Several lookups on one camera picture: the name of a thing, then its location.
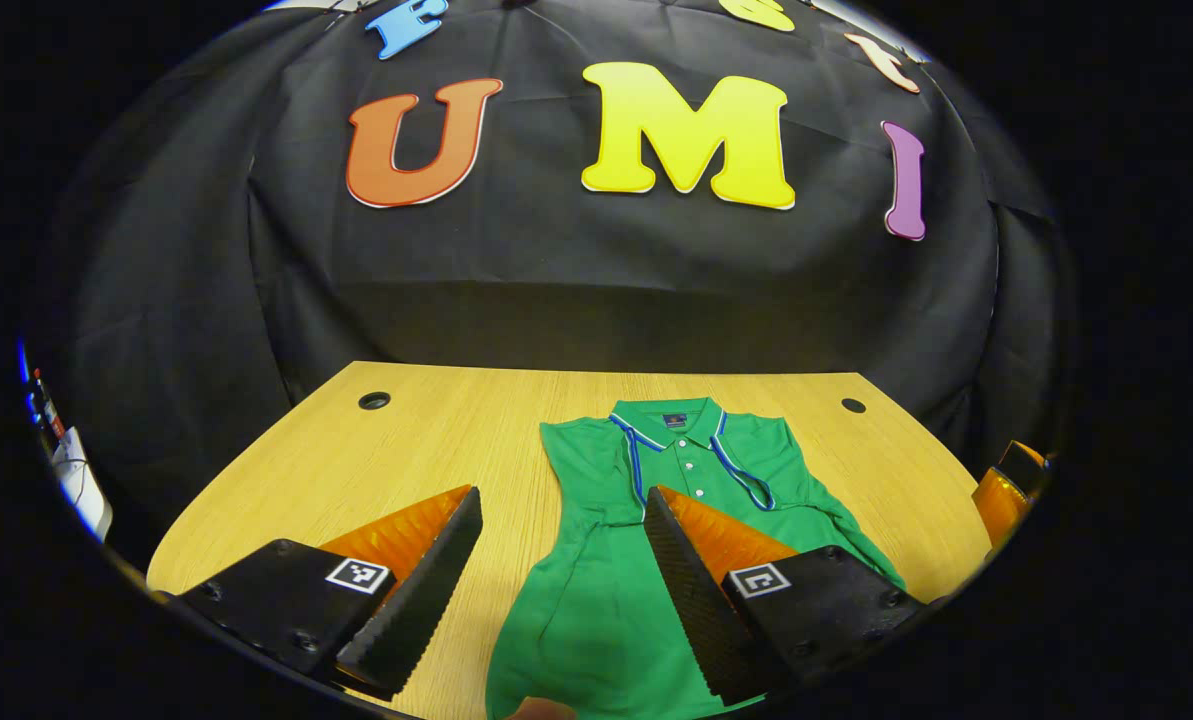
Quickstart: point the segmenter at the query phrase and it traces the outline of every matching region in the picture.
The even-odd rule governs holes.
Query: table grommet hole
[[[361,410],[377,410],[381,409],[381,406],[387,406],[389,402],[391,402],[390,393],[369,392],[366,395],[360,396],[358,405],[360,405]]]

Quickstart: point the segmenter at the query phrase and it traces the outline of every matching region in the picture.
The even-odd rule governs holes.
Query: blue letter
[[[376,29],[382,36],[382,51],[378,52],[378,58],[387,60],[435,32],[435,29],[440,27],[440,20],[425,20],[424,17],[439,15],[445,10],[449,10],[446,0],[407,0],[378,15],[364,27]]]

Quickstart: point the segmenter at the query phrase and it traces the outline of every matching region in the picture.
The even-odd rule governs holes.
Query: shirt collar
[[[696,414],[696,418],[684,434],[674,433],[666,428],[661,416],[670,412]],[[701,447],[710,447],[711,436],[721,434],[724,429],[725,411],[721,410],[710,397],[696,397],[692,401],[618,401],[610,418],[622,427],[632,428],[642,441],[648,441],[650,447],[663,451],[680,437],[691,439]]]

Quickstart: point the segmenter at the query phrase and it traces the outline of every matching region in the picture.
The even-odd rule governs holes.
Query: yellow letter
[[[721,7],[729,14],[748,21],[762,24],[766,27],[791,32],[796,26],[792,19],[783,13],[783,6],[774,0],[721,0]]]
[[[697,113],[657,68],[600,63],[583,70],[600,86],[600,155],[583,169],[595,192],[647,192],[654,170],[641,163],[641,134],[663,161],[673,186],[690,192],[725,143],[725,163],[711,191],[722,200],[789,210],[796,191],[783,178],[778,111],[787,94],[759,79],[729,76],[712,88]]]
[[[897,85],[903,88],[903,91],[916,92],[916,94],[920,94],[920,88],[916,87],[916,83],[908,77],[903,77],[903,73],[898,72],[898,66],[902,64],[901,61],[895,58],[889,52],[880,50],[880,46],[876,45],[876,41],[872,41],[870,37],[848,32],[843,33],[843,37],[848,42],[853,42],[853,44],[861,46],[863,51],[867,54],[867,58],[871,60],[871,64],[876,66],[876,69],[880,70],[883,76],[889,77],[889,82]]]

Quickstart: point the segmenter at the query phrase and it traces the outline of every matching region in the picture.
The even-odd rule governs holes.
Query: black cloth backdrop
[[[921,87],[907,94],[843,20],[783,4],[796,23],[783,33],[715,0],[458,0],[439,31],[379,61],[364,26],[391,5],[271,10],[233,29],[149,88],[64,193],[25,339],[116,523],[160,536],[353,360],[851,370],[971,473],[1012,437],[1047,451],[1067,292],[1056,211],[937,61],[904,61]],[[706,181],[682,195],[647,142],[650,192],[585,190],[600,89],[582,69],[601,61],[659,68],[692,108],[724,76],[787,92],[796,206],[722,201]],[[396,165],[421,168],[444,126],[433,94],[472,77],[503,91],[465,181],[424,205],[356,201],[350,114],[416,94]],[[925,143],[925,241],[885,232],[880,120]]]

